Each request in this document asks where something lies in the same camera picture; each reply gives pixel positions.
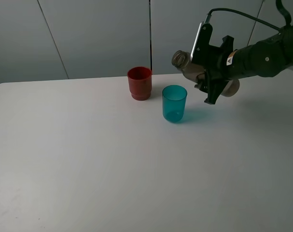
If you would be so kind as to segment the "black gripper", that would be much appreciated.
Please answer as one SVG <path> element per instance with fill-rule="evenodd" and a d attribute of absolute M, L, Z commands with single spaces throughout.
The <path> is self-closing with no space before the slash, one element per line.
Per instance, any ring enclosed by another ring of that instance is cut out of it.
<path fill-rule="evenodd" d="M 235 56 L 240 49 L 233 50 L 234 38 L 227 35 L 222 39 L 220 47 L 206 46 L 205 80 L 207 82 L 207 98 L 204 103 L 214 105 L 228 84 L 228 80 L 240 79 L 239 73 L 234 73 Z"/>

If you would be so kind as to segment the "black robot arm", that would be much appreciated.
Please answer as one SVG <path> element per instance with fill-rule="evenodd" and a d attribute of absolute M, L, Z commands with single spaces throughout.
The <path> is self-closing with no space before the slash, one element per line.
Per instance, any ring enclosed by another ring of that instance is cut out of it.
<path fill-rule="evenodd" d="M 230 80 L 274 77 L 292 66 L 293 26 L 238 50 L 233 50 L 233 38 L 226 36 L 220 47 L 208 47 L 205 103 L 215 104 Z"/>

